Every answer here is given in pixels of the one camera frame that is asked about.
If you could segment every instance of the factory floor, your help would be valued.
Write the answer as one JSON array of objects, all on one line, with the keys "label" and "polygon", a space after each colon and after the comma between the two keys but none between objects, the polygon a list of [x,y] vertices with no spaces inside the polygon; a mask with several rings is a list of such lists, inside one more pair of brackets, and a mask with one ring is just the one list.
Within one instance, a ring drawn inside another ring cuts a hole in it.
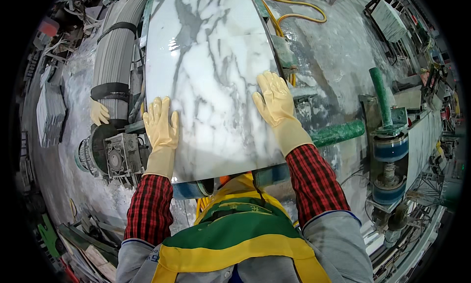
[{"label": "factory floor", "polygon": [[[276,17],[286,13],[299,13],[320,18],[320,14],[307,6],[291,5],[265,0]],[[327,22],[320,24],[297,18],[287,18],[281,28],[290,40],[291,50],[299,60],[297,86],[316,90],[316,104],[311,114],[317,127],[344,123],[363,116],[359,94],[374,94],[368,69],[378,67],[386,86],[407,76],[408,64],[398,60],[394,66],[388,61],[383,46],[371,22],[363,14],[370,0],[337,0],[329,6],[324,0],[302,0],[314,3],[324,10]],[[67,65],[56,72],[55,80],[63,82],[68,118],[62,143],[55,147],[40,148],[37,137],[35,108],[24,111],[32,115],[24,124],[30,130],[32,156],[38,183],[55,224],[73,222],[69,198],[78,209],[86,207],[97,217],[113,226],[126,226],[126,213],[133,191],[112,182],[105,185],[89,173],[79,170],[74,151],[81,140],[90,134],[89,97],[93,81],[93,65],[97,36],[83,40],[80,48],[70,57]],[[38,88],[35,78],[33,88]],[[30,92],[26,106],[35,106],[39,94]],[[351,174],[368,176],[369,160],[366,136],[321,148],[321,154],[332,165],[337,180],[342,182]],[[353,177],[342,186],[355,215],[363,222],[362,232],[369,231],[365,211],[367,182]],[[290,184],[267,187],[266,191],[279,198],[292,218],[297,215],[294,192]],[[175,233],[192,225],[196,202],[172,201],[171,211]]]}]

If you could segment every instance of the worker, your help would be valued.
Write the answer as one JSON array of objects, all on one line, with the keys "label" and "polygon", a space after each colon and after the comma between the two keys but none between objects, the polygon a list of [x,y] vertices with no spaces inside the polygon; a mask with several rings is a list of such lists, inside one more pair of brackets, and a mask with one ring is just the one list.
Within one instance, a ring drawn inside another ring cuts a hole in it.
[{"label": "worker", "polygon": [[257,76],[253,101],[288,164],[301,231],[283,206],[255,188],[250,173],[228,181],[195,221],[170,235],[173,162],[179,140],[170,99],[143,115],[152,145],[127,213],[116,282],[373,282],[373,267],[335,173],[293,116],[286,82]]}]

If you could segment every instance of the electric cable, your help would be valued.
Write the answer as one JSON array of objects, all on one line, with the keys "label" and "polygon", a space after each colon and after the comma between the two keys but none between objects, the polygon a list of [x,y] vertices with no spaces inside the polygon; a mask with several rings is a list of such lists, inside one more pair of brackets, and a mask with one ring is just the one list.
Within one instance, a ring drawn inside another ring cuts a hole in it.
[{"label": "electric cable", "polygon": [[[314,21],[314,22],[318,22],[318,23],[324,23],[327,21],[327,16],[326,14],[324,13],[324,11],[322,11],[321,8],[317,7],[316,5],[313,5],[311,3],[306,3],[306,2],[298,2],[298,1],[292,1],[292,0],[273,0],[273,1],[278,1],[278,2],[283,2],[283,3],[290,3],[290,4],[297,4],[297,5],[306,5],[306,6],[309,6],[309,7],[312,7],[314,8],[315,10],[319,11],[322,16],[323,16],[323,19],[315,19],[315,18],[311,18],[311,17],[308,17],[306,15],[301,15],[301,14],[294,14],[294,13],[291,13],[291,14],[285,14],[283,16],[281,16],[280,18],[278,18],[278,20],[276,20],[276,18],[273,16],[273,13],[271,12],[270,8],[268,8],[268,5],[267,3],[265,3],[265,1],[262,0],[265,8],[267,9],[268,11],[268,15],[270,16],[270,20],[275,28],[275,33],[277,36],[279,37],[282,37],[284,38],[285,35],[283,34],[283,31],[281,30],[281,27],[280,27],[280,22],[281,20],[287,18],[287,17],[299,17],[299,18],[303,18],[303,19],[307,19],[309,21]],[[288,78],[288,81],[290,82],[290,84],[293,86],[293,87],[296,87],[296,75],[293,73],[293,74],[290,74],[289,78]]]}]

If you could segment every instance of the yellow rubber glove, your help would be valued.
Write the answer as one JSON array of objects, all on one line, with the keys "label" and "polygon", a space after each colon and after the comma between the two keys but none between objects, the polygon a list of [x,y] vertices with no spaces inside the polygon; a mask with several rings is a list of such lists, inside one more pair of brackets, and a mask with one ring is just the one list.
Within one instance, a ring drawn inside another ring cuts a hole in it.
[{"label": "yellow rubber glove", "polygon": [[102,103],[93,100],[90,97],[90,117],[91,120],[97,125],[101,125],[101,122],[109,124],[110,114],[108,108]]},{"label": "yellow rubber glove", "polygon": [[257,82],[265,102],[259,92],[252,94],[253,101],[263,119],[272,127],[283,156],[298,146],[312,144],[311,137],[293,115],[294,101],[286,82],[267,70],[257,75]]},{"label": "yellow rubber glove", "polygon": [[171,180],[179,131],[176,111],[172,113],[172,125],[169,124],[169,107],[170,98],[156,97],[142,119],[152,146],[144,175],[161,175]]}]

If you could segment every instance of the stacked marble tile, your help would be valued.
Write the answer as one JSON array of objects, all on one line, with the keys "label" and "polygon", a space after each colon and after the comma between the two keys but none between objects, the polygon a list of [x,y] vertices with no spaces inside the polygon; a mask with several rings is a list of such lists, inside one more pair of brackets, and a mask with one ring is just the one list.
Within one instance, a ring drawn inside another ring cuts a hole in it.
[{"label": "stacked marble tile", "polygon": [[59,86],[46,82],[36,106],[36,120],[41,147],[59,144],[62,125],[65,120],[64,99]]},{"label": "stacked marble tile", "polygon": [[388,41],[396,43],[406,35],[407,28],[402,22],[399,12],[384,0],[378,3],[371,16]]},{"label": "stacked marble tile", "polygon": [[174,182],[285,162],[252,100],[277,72],[252,0],[154,0],[148,36],[147,103],[168,95],[180,115]]}]

